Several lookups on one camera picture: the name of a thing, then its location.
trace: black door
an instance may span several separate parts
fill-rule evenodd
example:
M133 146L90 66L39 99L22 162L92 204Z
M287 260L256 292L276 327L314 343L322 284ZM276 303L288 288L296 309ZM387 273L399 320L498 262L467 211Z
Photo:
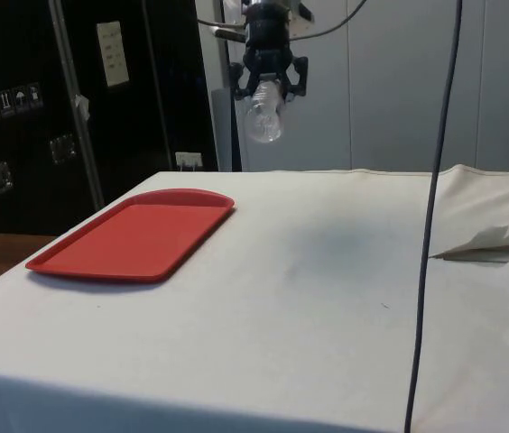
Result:
M94 211L45 0L0 0L0 232L58 235Z
M175 152L200 152L203 169L216 170L193 3L61 4L80 92L90 101L88 129L105 201L158 171L176 170Z

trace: white tablecloth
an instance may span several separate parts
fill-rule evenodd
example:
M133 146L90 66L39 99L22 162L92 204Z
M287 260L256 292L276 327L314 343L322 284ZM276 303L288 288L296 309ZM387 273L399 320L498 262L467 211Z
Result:
M2 276L0 432L401 431L428 186L362 171L147 180L129 195L209 189L236 212L164 284ZM438 212L435 253L493 226L488 242L509 241L509 174L447 172ZM414 426L509 431L509 263L431 261Z

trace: sticker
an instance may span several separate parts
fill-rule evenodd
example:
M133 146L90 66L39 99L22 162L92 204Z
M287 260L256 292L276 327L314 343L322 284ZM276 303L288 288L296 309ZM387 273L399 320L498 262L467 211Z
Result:
M28 100L28 89L25 86L13 88L12 95L14 96L14 105L16 107L16 113L23 113L30 109L30 101Z
M119 21L97 24L106 84L111 88L130 81Z
M44 106L40 84L32 83L28 85L28 99L30 101L30 108L42 108Z
M10 90L2 90L0 92L0 115L2 117L9 117L15 115L14 99Z

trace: tray rim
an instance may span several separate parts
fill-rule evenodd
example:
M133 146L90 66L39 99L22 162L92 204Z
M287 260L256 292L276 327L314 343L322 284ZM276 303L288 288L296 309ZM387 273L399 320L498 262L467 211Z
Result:
M194 206L194 207L219 207L225 209L219 218L213 221L208 227L205 234L198 237L190 246L189 250L169 268L153 275L108 275L84 272L72 272L63 270L53 270L48 268L45 263L48 262L56 254L74 244L81 237L101 226L107 220L122 212L127 207L133 205L165 205L165 206ZM155 191L144 192L117 203L111 208L103 211L102 214L96 216L73 233L54 241L54 244L48 246L47 249L31 260L25 267L31 271L56 275L60 277L68 277L72 279L83 279L87 281L132 281L132 282L158 282L170 277L186 260L193 255L196 250L230 217L234 211L235 201L232 198L218 194L217 192L207 191L204 189L157 189Z

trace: red tray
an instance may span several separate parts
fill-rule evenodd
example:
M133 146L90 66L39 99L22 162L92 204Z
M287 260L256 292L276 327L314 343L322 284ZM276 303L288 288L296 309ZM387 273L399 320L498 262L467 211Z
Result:
M166 189L129 198L26 264L39 273L117 281L163 281L233 211L228 197Z

